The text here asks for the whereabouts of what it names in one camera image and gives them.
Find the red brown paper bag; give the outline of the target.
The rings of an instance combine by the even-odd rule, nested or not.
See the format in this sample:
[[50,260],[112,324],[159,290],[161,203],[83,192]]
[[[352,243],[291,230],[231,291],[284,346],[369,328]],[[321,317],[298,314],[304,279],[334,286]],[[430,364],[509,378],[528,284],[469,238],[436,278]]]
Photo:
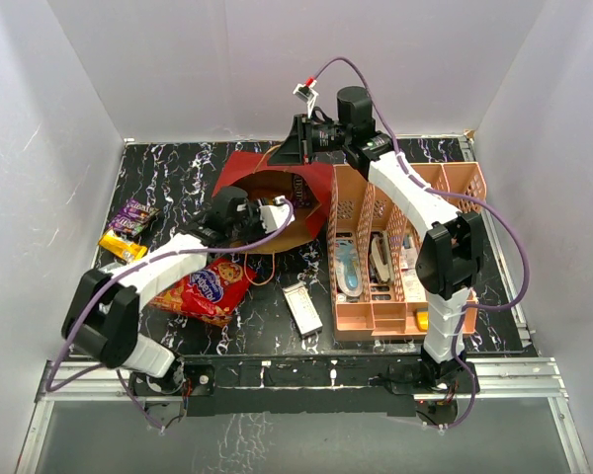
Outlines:
[[307,182],[312,207],[295,208],[295,220],[278,237],[260,247],[247,251],[250,255],[269,255],[290,251],[316,239],[327,221],[331,206],[333,166],[313,162],[305,165],[271,166],[267,164],[271,153],[234,151],[230,154],[213,188],[218,193],[225,187],[236,187],[250,199],[285,196],[291,201],[292,174],[301,175]]

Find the red cookie snack bag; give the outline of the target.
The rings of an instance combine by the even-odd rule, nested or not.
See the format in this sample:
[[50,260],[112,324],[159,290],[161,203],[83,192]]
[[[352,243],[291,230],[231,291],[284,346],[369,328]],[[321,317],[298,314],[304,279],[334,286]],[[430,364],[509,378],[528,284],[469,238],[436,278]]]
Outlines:
[[256,275],[248,266],[218,258],[204,269],[181,278],[148,305],[224,327],[230,323]]

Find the purple candy bar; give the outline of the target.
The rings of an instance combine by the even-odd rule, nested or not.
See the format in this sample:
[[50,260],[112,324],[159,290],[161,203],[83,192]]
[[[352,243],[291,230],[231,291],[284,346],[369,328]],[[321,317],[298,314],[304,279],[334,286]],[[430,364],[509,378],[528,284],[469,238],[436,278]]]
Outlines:
[[122,213],[129,219],[144,224],[155,218],[159,213],[159,209],[130,198],[124,205]]

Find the yellow candy bar wrapper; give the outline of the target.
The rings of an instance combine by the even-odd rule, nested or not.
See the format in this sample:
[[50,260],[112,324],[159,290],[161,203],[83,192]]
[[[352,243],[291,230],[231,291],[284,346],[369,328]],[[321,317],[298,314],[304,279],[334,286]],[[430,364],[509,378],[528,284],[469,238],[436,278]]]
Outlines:
[[122,259],[126,263],[132,263],[142,259],[148,252],[148,248],[130,241],[128,238],[108,229],[100,238],[98,245]]

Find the dark silver snack wrapper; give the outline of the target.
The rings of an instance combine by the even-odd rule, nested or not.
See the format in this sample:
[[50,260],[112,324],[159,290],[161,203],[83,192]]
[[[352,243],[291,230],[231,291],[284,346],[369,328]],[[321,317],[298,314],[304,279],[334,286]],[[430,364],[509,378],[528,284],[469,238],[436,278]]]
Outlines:
[[113,271],[115,271],[116,269],[122,268],[123,266],[124,266],[124,264],[121,264],[119,262],[112,262],[112,263],[109,263],[107,265],[104,265],[104,266],[100,267],[100,271],[103,272],[103,273],[110,274]]

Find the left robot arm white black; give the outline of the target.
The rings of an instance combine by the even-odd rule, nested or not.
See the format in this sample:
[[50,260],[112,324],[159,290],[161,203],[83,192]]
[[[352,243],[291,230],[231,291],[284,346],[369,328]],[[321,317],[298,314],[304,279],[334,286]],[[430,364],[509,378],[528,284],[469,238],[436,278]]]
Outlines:
[[184,231],[144,258],[112,271],[85,273],[61,329],[64,345],[106,368],[143,374],[154,391],[178,392],[185,378],[183,363],[140,333],[141,311],[178,280],[202,270],[209,254],[252,250],[292,217],[293,208],[282,197],[253,199],[236,187],[221,189]]

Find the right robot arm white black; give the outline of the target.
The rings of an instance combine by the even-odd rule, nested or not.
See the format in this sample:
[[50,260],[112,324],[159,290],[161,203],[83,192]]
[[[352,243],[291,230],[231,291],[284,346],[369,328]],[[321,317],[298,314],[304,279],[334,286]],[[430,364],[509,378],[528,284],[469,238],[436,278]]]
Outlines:
[[421,239],[415,272],[428,296],[429,323],[414,380],[435,392],[446,390],[460,373],[472,373],[465,362],[463,326],[470,291],[483,267],[480,215],[456,208],[412,169],[396,139],[377,129],[366,88],[338,91],[337,119],[316,106],[312,81],[296,85],[294,94],[307,111],[294,116],[269,165],[305,165],[319,152],[342,151],[347,163],[410,221]]

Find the pink plastic desk organizer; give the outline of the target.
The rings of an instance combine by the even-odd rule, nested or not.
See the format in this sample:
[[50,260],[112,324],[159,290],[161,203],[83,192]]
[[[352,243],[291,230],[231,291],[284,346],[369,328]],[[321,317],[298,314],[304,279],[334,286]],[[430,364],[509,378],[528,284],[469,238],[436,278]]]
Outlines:
[[410,205],[396,206],[346,164],[334,168],[327,247],[330,266],[350,263],[357,289],[330,271],[334,333],[341,341],[421,340],[428,294],[415,272],[423,240]]

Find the beige stapler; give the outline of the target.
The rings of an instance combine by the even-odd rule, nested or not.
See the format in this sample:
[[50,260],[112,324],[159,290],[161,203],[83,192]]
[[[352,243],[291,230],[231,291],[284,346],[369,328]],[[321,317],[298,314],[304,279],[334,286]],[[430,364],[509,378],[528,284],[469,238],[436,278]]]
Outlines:
[[392,256],[389,249],[388,235],[385,231],[372,233],[369,260],[378,282],[391,282],[393,276]]

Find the white rectangular box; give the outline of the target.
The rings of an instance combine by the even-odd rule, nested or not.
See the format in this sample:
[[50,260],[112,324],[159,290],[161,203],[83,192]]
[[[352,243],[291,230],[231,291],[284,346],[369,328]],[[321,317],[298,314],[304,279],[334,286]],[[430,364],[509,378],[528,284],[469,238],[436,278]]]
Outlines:
[[291,310],[296,328],[302,338],[316,334],[322,330],[322,321],[302,282],[283,289],[285,299]]

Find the white packet in organizer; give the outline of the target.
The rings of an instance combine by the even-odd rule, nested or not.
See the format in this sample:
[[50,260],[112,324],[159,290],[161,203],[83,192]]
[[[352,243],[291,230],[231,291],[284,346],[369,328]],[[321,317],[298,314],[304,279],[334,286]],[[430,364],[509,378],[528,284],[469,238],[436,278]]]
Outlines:
[[400,264],[402,269],[401,280],[405,300],[407,302],[422,302],[426,299],[426,293],[417,275],[415,266],[418,258],[418,251],[415,241],[410,233],[407,233],[402,241]]

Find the yellow tape measure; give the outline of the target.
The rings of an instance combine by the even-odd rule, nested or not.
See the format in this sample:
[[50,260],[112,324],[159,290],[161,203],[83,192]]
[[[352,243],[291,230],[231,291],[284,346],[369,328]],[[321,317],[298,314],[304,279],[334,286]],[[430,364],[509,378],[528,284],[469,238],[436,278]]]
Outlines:
[[427,332],[429,329],[429,311],[427,308],[418,308],[415,311],[416,326],[419,331]]

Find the aluminium rail frame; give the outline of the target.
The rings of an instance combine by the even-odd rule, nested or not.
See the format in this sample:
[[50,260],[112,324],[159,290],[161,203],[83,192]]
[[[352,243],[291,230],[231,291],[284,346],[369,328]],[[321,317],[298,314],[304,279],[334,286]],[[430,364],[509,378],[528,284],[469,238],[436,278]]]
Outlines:
[[[466,344],[481,390],[439,404],[386,386],[414,340],[336,338],[327,245],[275,263],[252,258],[265,287],[215,328],[146,309],[142,333],[183,355],[189,398],[73,353],[41,390],[22,473],[586,473],[590,467],[556,361],[534,346],[496,238],[476,286],[484,305]],[[298,332],[285,287],[302,282],[322,321]]]

